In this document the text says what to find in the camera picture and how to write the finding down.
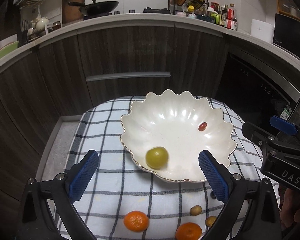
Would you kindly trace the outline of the person right hand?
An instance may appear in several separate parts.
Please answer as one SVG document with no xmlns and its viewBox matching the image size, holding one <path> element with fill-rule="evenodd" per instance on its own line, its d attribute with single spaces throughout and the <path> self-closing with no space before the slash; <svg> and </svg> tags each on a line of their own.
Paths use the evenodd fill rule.
<svg viewBox="0 0 300 240">
<path fill-rule="evenodd" d="M 300 193 L 289 188 L 286 189 L 280 219 L 283 230 L 291 227 L 293 223 L 300 223 Z"/>
</svg>

